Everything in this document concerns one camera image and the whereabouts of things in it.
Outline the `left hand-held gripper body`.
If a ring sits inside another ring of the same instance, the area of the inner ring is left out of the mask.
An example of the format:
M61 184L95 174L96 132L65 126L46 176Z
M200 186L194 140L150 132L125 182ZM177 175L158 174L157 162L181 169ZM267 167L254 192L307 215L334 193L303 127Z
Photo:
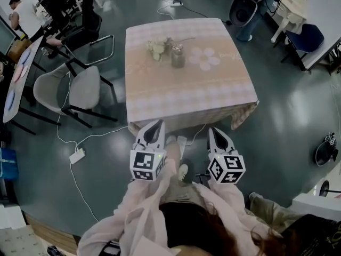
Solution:
M166 150L137 143L130 152L129 169L134 180L156 181L165 165Z

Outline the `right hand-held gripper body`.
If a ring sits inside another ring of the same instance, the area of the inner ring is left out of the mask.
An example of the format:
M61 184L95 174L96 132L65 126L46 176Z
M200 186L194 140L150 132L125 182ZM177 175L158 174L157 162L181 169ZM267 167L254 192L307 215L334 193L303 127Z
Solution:
M243 156L214 154L210 158L208 172L217 184L236 184L245 173Z

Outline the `person's left forearm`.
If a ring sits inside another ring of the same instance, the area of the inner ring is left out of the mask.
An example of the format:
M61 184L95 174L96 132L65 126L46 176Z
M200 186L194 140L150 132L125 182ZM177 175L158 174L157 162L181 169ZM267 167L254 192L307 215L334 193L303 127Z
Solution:
M147 198L157 195L157 202L160 197L165 194L169 187L170 179L176 176L180 166L179 157L167 157L165 166L157 181L148 182L142 180L134 180L127 186L127 192L124 195L122 202L114 210L114 215L118 214L121 217L128 215L130 211L137 208Z

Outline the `person's right forearm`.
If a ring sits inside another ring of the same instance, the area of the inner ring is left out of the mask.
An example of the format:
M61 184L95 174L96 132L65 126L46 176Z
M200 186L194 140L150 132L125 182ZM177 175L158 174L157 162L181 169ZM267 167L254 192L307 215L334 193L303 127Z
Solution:
M246 215L244 196L236 185L218 184L214 180L209 180L208 184L210 189L225 200L238 216Z

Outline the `person's shoe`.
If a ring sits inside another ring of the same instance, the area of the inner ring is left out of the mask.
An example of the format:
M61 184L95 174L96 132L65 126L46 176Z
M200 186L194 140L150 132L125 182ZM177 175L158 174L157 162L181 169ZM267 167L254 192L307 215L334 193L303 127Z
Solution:
M194 164L189 159L181 162L178 168L178 179L184 183L191 183L195 179Z

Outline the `checked tablecloth covered table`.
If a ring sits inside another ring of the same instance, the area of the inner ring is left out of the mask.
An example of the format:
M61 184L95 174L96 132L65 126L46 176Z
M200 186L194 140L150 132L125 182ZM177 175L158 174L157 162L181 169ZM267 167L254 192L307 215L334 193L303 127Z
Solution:
M185 66L174 68L171 53L161 62L147 41L184 39ZM218 18L178 19L130 27L125 39L128 128L133 134L162 119L168 132L231 117L237 129L258 105L247 68Z

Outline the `person's body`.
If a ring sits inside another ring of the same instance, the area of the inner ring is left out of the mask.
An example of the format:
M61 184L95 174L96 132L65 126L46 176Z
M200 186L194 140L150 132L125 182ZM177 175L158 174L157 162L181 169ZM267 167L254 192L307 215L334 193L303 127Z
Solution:
M236 238L241 256L256 256L260 249L252 241L252 233L266 237L269 226L248 213L238 216L210 187L198 183L194 183L194 186L204 198L206 206L218 212L225 229ZM82 236L77 255L99 256L103 247L110 241L119 242L121 256L143 256L158 252L162 256L169 255L171 249L167 245L165 217L159 209L159 203L155 194L125 217L113 214L96 223Z

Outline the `white artificial flower bunch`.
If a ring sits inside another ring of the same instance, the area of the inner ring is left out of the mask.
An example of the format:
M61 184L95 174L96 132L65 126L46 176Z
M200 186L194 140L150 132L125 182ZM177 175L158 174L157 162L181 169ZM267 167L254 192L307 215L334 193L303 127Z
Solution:
M172 39L171 37L156 38L147 41L146 50L151 54L155 61L161 62L163 57L168 56L174 45L180 45L184 41L195 39L195 37L184 39Z

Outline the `black striped pouch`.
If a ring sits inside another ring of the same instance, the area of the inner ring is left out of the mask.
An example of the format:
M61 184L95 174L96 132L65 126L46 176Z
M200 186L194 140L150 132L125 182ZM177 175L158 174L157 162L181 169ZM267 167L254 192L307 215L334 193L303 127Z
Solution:
M103 247L99 256L120 256L120 254L121 249L119 246L119 242L110 241Z

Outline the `white low cabinet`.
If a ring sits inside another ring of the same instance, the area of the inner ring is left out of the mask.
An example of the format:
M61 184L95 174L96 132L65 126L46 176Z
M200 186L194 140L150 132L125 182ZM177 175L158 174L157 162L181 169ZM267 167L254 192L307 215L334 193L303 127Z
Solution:
M289 209L299 214L312 214L325 219L341 221L341 199L299 194L292 200Z

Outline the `black dome-shaped case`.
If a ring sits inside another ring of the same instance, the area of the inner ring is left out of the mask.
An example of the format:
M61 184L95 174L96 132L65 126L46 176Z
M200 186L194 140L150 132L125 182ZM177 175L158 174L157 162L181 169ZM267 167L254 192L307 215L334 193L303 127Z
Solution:
M336 161L339 150L337 149L337 141L334 133L329 133L319 144L315 151L315 163L317 166L324 166L325 163L333 160Z

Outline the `black round stand base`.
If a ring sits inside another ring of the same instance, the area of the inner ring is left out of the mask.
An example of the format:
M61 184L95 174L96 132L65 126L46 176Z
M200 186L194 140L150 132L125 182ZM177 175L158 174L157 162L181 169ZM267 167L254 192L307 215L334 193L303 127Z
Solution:
M330 182L328 180L325 180L320 188L319 196L326 197L329 193L341 194L341 191L331 190Z

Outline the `wooden platform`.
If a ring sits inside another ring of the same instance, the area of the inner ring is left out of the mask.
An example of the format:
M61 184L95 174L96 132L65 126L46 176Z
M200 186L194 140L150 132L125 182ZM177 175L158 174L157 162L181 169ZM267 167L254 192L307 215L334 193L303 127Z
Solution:
M45 225L35 218L30 216L28 213L23 212L23 216L25 218L25 222L28 225L31 225L33 232L35 235L47 241L48 243L55 245L56 247L63 249L64 251L76 255L76 251L78 248L78 243L80 241L80 237L76 235L72 235L66 233L64 231L60 231L48 225Z

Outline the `black chrome-framed chair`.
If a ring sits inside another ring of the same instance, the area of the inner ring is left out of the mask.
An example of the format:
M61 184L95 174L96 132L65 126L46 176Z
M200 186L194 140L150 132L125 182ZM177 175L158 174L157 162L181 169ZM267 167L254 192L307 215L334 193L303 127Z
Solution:
M74 51L85 46L93 46L104 41L110 42L111 53L99 60L84 63L86 66L92 66L111 59L115 52L115 37L107 35L99 38L102 18L95 13L93 0L83 0L82 2L82 25L68 35L63 41L63 47L75 59L78 59Z

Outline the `grey pod-shaped backpack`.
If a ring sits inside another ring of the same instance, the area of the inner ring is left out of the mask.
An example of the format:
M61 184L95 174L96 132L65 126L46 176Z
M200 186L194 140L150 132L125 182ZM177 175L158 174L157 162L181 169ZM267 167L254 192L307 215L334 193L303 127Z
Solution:
M257 8L255 0L233 0L229 12L229 20L236 27L244 27L253 18Z

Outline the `blue chair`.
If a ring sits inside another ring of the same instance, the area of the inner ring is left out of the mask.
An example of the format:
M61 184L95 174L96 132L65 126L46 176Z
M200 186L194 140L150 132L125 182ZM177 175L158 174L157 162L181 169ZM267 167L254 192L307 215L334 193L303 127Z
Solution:
M288 58L292 57L294 63L302 71L305 71L303 59L320 48L324 42L324 35L316 25L305 23L302 25L299 34L286 30L285 36L288 38L289 51L280 62L284 63Z

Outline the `blue storage bag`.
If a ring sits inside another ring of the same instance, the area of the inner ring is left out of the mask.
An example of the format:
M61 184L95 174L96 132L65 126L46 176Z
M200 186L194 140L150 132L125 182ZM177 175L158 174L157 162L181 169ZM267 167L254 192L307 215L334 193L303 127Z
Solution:
M19 177L15 150L0 148L0 179L16 180Z

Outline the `grey side table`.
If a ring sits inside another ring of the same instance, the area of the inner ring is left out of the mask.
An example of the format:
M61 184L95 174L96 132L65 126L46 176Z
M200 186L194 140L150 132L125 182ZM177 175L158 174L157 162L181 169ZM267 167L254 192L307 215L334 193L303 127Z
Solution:
M36 114L30 110L26 110L22 107L20 107L20 103L21 103L21 98L23 96L23 90L24 90L24 87L25 87L25 84L26 84L26 80L27 80L27 77L28 77L28 74L29 74L29 71L34 63L34 58L38 52L38 49L39 49L39 46L42 42L43 38L40 37L38 40L34 41L27 49L31 49L31 53L30 53L30 56L28 57L28 59L26 60L26 62L23 64L23 67L24 66L28 66L28 71L25 75L25 77L23 78L19 78L17 80L16 83L13 82L13 77L11 79L11 82L10 82L10 85L9 85L9 89L7 90L7 96L8 96L8 93L11 91L11 90L14 90L15 91L15 98L14 98L14 101L13 101L13 105L11 107L10 110L6 110L5 107L4 107L4 110L3 110L3 116L2 116L2 120L1 122L3 124L6 124L6 123L12 123L14 126L22 129L23 131L29 133L29 134L32 134L32 135L36 135L35 132L29 130L28 128L24 127L23 125L20 125L19 123L15 122L14 121L14 118L15 116L17 115L18 112L21 112L21 113L24 113L30 117L33 117L33 118L36 118L38 120L41 120L43 122L47 122L47 123L50 123L50 124L53 124L53 125L56 125L56 126L60 126L61 124L59 122L56 122L54 120L51 120L47 117L44 117L44 116L41 116L39 114Z

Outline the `pink plate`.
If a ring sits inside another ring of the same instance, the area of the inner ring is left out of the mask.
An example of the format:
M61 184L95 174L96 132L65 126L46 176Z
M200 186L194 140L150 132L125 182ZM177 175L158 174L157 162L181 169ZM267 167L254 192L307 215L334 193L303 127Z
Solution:
M13 75L13 82L16 83L17 80L21 77L21 73L23 71L23 64L20 64L16 67L14 75Z

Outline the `white patterned boxes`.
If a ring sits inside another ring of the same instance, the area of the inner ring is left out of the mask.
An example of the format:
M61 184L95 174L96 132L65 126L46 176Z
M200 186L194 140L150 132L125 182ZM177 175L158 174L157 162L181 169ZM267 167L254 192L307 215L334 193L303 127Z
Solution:
M18 205L0 203L0 256L46 256Z

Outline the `white dressing table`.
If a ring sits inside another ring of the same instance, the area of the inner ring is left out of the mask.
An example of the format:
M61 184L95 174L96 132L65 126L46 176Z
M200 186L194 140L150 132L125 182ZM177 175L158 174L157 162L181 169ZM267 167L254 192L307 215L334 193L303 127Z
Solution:
M285 32L289 25L290 31L298 33L301 31L306 17L306 2L308 0L280 0L276 14L282 17L279 28L271 38L271 42L275 43L282 32Z

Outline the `cardboard box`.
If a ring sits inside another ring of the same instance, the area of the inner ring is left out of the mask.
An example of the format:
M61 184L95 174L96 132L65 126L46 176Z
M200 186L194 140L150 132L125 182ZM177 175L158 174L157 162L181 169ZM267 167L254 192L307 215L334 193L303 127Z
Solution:
M15 40L11 45L7 56L15 63L17 63L23 54L23 52L31 45L29 39Z

